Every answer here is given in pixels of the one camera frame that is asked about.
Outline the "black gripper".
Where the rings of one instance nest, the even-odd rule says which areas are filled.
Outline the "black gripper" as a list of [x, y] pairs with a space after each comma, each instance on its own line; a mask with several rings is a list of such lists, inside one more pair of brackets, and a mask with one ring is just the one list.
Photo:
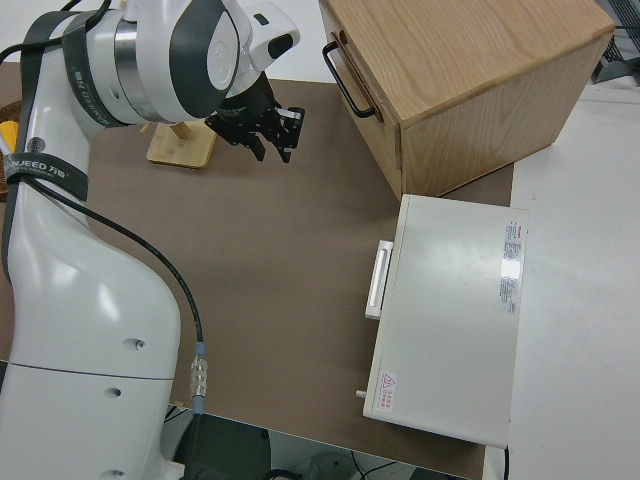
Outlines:
[[261, 133], [288, 164], [298, 146], [305, 109], [280, 107], [267, 76], [260, 74], [244, 92], [226, 98], [205, 124], [228, 142], [247, 146], [259, 162], [266, 153]]

